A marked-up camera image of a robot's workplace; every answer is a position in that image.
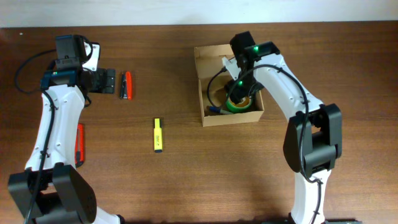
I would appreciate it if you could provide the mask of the cardboard box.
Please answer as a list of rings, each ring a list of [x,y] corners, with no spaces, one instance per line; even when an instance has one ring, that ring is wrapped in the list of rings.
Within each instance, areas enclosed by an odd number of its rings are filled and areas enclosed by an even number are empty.
[[[226,99],[224,85],[232,80],[229,72],[222,73],[212,80],[209,95],[206,94],[206,90],[209,81],[222,69],[222,59],[231,59],[233,57],[230,45],[195,47],[193,50],[198,77],[198,96],[202,126],[219,126],[259,121],[264,112],[262,94],[260,92],[254,95],[252,104],[243,113],[219,114],[209,110],[211,103],[208,101],[208,97],[217,106],[222,104]]]

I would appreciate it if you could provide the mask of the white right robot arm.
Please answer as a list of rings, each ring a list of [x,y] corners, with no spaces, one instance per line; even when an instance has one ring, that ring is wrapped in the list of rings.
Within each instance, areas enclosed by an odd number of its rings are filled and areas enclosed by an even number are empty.
[[[311,94],[287,66],[273,42],[256,44],[251,33],[229,42],[234,58],[223,65],[232,76],[227,102],[240,103],[266,89],[288,121],[283,152],[295,177],[294,223],[325,223],[326,183],[342,155],[342,114]]]

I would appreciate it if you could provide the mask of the blue white marker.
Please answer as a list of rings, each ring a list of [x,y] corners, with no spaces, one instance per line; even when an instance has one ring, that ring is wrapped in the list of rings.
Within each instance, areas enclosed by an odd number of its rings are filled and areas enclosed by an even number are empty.
[[[209,107],[208,107],[208,110],[209,110],[209,112],[218,113],[218,114],[223,114],[223,115],[233,114],[233,113],[230,112],[230,111],[223,110],[223,109],[217,108],[217,107],[215,107],[215,106],[209,106]]]

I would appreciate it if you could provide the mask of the yellow clear tape roll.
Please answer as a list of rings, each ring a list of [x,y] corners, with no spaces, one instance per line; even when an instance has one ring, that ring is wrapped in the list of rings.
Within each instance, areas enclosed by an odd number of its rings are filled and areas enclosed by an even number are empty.
[[[243,108],[245,106],[249,106],[250,104],[251,104],[250,97],[245,97],[237,104],[237,106]]]

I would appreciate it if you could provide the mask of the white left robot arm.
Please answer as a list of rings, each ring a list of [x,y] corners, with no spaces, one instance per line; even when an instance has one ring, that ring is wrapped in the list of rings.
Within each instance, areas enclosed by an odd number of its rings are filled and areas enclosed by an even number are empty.
[[[113,69],[98,68],[100,44],[71,34],[55,38],[51,61],[40,80],[42,116],[23,172],[12,174],[8,191],[25,223],[124,223],[99,208],[89,183],[78,173],[78,122],[91,105],[89,93],[113,94]]]

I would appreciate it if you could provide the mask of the red black stapler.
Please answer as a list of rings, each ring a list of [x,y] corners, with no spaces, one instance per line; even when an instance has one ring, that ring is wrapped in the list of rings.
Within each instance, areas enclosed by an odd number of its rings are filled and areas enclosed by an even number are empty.
[[[130,71],[125,71],[121,75],[121,87],[119,91],[119,97],[122,100],[132,100],[133,84],[132,84],[132,73]]]

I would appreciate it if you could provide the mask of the green tape roll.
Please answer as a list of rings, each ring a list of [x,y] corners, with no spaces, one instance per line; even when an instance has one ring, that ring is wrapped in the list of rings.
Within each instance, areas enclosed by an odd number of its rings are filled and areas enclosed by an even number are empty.
[[[238,103],[234,103],[230,98],[228,99],[226,103],[227,109],[230,110],[232,113],[245,113],[252,105],[252,99],[251,99],[251,104],[249,106],[245,106],[243,108],[240,108],[237,106]]]

